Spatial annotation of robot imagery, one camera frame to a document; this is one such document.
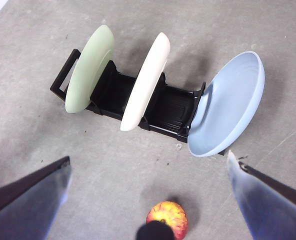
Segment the apple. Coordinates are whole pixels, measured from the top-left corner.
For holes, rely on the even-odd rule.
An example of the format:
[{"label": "apple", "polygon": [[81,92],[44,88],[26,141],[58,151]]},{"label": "apple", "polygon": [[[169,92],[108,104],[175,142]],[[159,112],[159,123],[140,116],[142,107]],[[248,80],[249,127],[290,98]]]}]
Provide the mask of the apple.
[{"label": "apple", "polygon": [[162,201],[155,205],[147,215],[146,224],[151,221],[160,221],[171,227],[175,240],[183,240],[188,231],[185,210],[173,201]]}]

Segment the gray floor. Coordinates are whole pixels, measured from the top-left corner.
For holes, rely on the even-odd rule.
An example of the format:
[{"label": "gray floor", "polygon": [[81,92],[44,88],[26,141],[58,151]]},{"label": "gray floor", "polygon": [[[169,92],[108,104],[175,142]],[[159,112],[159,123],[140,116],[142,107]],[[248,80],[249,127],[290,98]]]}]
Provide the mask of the gray floor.
[{"label": "gray floor", "polygon": [[166,33],[167,82],[189,90],[256,51],[265,90],[231,149],[296,188],[296,1],[288,0],[10,0],[0,12],[0,186],[69,155],[73,179],[49,240],[134,239],[150,207],[174,197],[188,214],[187,240],[251,239],[225,157],[197,158],[170,137],[120,132],[119,121],[88,111],[68,114],[50,92],[71,50],[101,24],[114,33],[118,70],[131,76]]}]

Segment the light blue plate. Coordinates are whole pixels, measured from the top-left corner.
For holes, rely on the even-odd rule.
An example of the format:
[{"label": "light blue plate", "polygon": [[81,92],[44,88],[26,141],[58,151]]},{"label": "light blue plate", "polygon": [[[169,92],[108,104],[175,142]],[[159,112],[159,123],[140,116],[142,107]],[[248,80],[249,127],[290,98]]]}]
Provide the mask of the light blue plate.
[{"label": "light blue plate", "polygon": [[188,135],[190,152],[197,157],[229,147],[253,118],[263,95],[265,72],[253,51],[229,61],[201,97]]}]

